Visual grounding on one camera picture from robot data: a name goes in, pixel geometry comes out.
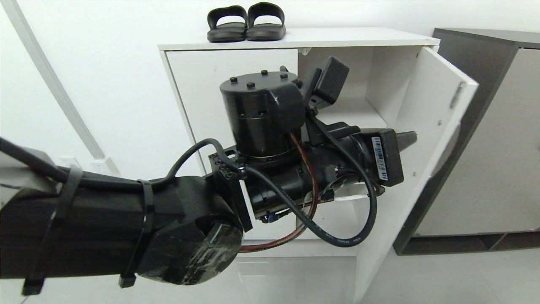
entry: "white cabinet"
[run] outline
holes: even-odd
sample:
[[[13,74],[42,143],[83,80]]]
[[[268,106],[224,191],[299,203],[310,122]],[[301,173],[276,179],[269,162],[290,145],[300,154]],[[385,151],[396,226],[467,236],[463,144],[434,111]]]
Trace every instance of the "white cabinet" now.
[[[278,70],[281,65],[305,78],[328,56],[343,61],[350,72],[336,104],[320,112],[322,121],[418,134],[418,142],[401,154],[405,181],[379,197],[375,227],[364,243],[351,249],[336,248],[307,231],[303,240],[255,256],[358,256],[357,284],[367,287],[477,87],[436,53],[438,42],[392,29],[335,28],[287,29],[286,37],[275,42],[194,41],[160,46],[193,143],[213,137],[224,146],[234,144],[219,92],[223,81],[262,69]],[[211,153],[211,148],[201,150],[201,174],[203,169],[209,171],[206,157]],[[363,187],[356,187],[341,195],[362,191]],[[366,199],[324,203],[315,221],[331,234],[350,237],[363,227],[368,207]],[[246,240],[274,240],[291,232],[294,225],[294,215],[258,224]],[[356,292],[362,294],[363,290],[359,287]]]

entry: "black slipper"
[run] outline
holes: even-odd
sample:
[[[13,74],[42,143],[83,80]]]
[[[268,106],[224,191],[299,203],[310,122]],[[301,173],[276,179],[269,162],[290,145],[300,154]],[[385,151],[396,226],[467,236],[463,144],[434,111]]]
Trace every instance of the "black slipper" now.
[[[226,16],[240,16],[244,18],[244,22],[228,22],[217,25],[218,20]],[[207,20],[210,31],[206,37],[210,42],[238,42],[246,39],[247,14],[246,10],[239,5],[213,9],[208,13]]]
[[[281,24],[262,23],[256,24],[255,19],[260,16],[276,16]],[[246,39],[249,41],[276,41],[281,40],[287,29],[285,28],[285,14],[281,8],[268,2],[253,4],[247,13]]]

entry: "label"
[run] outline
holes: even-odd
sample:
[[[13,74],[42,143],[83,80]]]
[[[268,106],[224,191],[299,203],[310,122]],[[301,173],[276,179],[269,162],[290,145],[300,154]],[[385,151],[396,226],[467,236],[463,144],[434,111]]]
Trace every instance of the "label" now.
[[[380,137],[372,137],[373,150],[375,151],[375,162],[377,163],[377,171],[379,171],[379,178],[388,181],[388,174],[386,172],[386,163],[384,161],[384,153],[382,152],[382,143]]]

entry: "white tile floor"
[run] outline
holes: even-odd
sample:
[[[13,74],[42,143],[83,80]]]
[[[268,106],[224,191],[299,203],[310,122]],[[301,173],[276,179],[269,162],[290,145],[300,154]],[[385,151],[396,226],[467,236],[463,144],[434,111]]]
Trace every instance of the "white tile floor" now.
[[[118,288],[118,276],[47,279],[24,304],[270,304],[352,303],[354,257],[241,258],[216,278],[195,286],[138,279]],[[21,304],[22,280],[0,280],[0,303]]]
[[[540,303],[540,249],[396,256],[390,251],[362,304]]]
[[[457,255],[396,256],[391,250],[362,304],[540,303],[540,249]],[[238,259],[207,283],[175,286],[117,276],[48,279],[24,304],[352,303],[352,257]],[[1,304],[21,304],[22,280],[1,280]]]

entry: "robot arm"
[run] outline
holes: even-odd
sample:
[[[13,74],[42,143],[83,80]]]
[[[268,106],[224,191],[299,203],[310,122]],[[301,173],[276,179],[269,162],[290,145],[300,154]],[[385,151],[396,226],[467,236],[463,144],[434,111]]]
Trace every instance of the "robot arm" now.
[[[121,287],[133,286],[135,273],[178,285],[207,281],[248,251],[241,242],[252,223],[240,180],[257,220],[294,213],[330,244],[362,242],[375,221],[376,197],[403,181],[399,152],[416,134],[319,121],[318,110],[337,101],[348,74],[333,57],[304,82],[280,70],[224,82],[236,145],[203,140],[154,181],[57,167],[44,153],[0,138],[0,278],[25,278],[24,295],[39,294],[44,279],[55,276],[120,274]],[[209,156],[212,173],[176,177],[208,144],[217,151]],[[357,236],[331,236],[301,210],[312,189],[320,190],[316,205],[359,181],[371,209]]]

